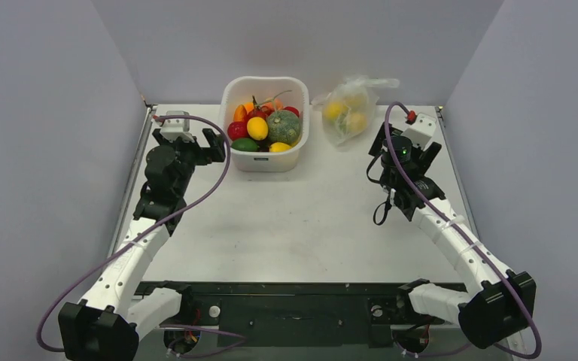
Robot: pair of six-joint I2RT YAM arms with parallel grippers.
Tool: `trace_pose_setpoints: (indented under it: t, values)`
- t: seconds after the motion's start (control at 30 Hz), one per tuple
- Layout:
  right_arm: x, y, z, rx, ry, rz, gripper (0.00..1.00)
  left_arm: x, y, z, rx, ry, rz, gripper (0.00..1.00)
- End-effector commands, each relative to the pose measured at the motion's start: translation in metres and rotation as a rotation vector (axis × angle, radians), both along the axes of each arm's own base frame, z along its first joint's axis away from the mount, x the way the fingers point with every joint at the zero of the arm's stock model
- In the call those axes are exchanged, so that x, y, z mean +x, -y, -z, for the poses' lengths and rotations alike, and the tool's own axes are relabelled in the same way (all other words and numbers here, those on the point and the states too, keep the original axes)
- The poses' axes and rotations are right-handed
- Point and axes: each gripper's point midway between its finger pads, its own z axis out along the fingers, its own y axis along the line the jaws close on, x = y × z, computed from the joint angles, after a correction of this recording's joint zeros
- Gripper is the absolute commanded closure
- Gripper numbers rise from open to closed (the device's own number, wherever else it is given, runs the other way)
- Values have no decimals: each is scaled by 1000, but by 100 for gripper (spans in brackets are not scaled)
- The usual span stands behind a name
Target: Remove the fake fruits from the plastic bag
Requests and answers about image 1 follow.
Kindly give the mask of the clear plastic bag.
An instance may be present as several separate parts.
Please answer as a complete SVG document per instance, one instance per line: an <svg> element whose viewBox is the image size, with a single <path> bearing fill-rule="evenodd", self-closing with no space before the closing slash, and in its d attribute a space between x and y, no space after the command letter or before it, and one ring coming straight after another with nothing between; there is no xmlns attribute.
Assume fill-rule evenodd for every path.
<svg viewBox="0 0 578 361"><path fill-rule="evenodd" d="M328 140L340 147L364 132L374 119L378 89L396 89L396 78L373 78L364 75L346 77L328 93L312 100L314 110L321 113Z"/></svg>

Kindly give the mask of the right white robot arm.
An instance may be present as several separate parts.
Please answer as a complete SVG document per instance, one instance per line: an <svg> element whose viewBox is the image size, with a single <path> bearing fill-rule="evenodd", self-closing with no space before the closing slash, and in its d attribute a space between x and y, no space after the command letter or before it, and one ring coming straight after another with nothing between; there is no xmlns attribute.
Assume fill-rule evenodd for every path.
<svg viewBox="0 0 578 361"><path fill-rule="evenodd" d="M534 329L537 285L527 272L515 272L468 229L445 193L426 172L441 145L421 147L412 129L382 127L370 148L370 165L382 173L370 182L386 193L384 216L396 208L437 247L465 289L450 290L418 279L402 286L394 301L405 321L441 320L458 326L467 340L484 349L524 329Z"/></svg>

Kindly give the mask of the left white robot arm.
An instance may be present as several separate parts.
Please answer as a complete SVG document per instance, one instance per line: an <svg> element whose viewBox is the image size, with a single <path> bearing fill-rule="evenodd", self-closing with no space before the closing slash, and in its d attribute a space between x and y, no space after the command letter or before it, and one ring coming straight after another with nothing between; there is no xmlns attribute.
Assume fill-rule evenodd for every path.
<svg viewBox="0 0 578 361"><path fill-rule="evenodd" d="M145 157L146 181L125 240L81 300L59 311L67 359L132 360L141 339L165 319L192 318L194 302L180 290L161 287L137 304L132 298L188 207L184 194L196 167L227 161L224 136L209 128L202 133L205 147L189 132L154 130L157 146Z"/></svg>

